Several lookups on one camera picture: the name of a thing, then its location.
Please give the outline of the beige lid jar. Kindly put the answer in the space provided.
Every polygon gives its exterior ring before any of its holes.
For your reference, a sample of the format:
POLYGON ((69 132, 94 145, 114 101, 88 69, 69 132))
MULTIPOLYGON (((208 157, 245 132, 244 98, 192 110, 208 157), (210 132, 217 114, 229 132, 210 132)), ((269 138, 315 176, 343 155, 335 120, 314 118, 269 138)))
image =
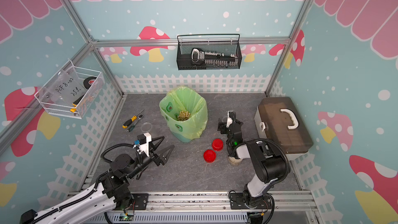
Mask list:
POLYGON ((239 166, 242 163, 242 159, 236 159, 234 157, 228 157, 228 162, 229 164, 233 166, 239 166))

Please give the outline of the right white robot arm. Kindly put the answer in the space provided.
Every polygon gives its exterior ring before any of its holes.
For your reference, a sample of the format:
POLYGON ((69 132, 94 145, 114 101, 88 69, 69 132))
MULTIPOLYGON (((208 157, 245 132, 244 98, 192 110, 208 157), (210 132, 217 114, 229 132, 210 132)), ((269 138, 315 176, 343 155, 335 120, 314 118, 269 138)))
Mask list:
POLYGON ((231 162, 239 163, 250 159, 255 170, 253 179, 247 183, 241 194, 235 197, 238 204, 257 208, 261 204, 270 206, 267 192, 285 180, 290 173, 290 164, 282 148, 270 139, 243 140, 243 122, 236 118, 236 112, 228 111, 227 120, 219 120, 218 131, 227 136, 226 148, 231 162))

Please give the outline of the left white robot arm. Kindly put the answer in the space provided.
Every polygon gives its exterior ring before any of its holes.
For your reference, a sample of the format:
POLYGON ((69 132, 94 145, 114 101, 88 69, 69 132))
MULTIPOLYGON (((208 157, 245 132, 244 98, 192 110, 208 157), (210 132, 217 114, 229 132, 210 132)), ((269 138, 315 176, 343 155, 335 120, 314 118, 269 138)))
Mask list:
POLYGON ((129 190, 129 181, 139 178, 154 163, 165 165, 175 148, 170 145, 158 150, 165 137, 153 138, 150 133, 140 134, 132 144, 120 143, 101 153, 101 160, 109 169, 100 174, 93 185, 62 203, 45 209, 33 209, 20 217, 22 224, 82 224, 108 211, 122 210, 125 215, 138 209, 143 198, 129 190))

